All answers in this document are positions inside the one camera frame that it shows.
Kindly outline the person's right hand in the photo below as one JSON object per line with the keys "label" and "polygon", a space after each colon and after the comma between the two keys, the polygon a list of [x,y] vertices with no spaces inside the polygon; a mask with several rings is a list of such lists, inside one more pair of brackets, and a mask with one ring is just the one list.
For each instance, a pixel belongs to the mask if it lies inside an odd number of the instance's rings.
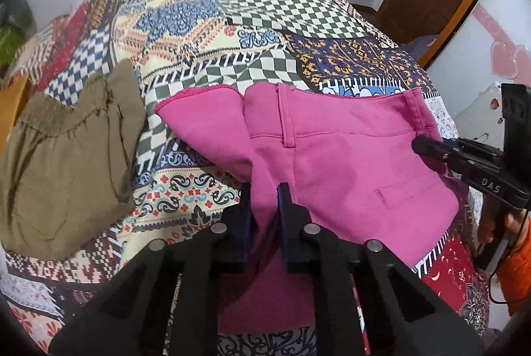
{"label": "person's right hand", "polygon": [[494,240],[495,232],[508,232],[509,241],[514,249],[522,247],[529,232],[529,216],[527,210],[511,210],[506,204],[491,196],[483,196],[482,215],[477,231],[481,244],[489,244]]}

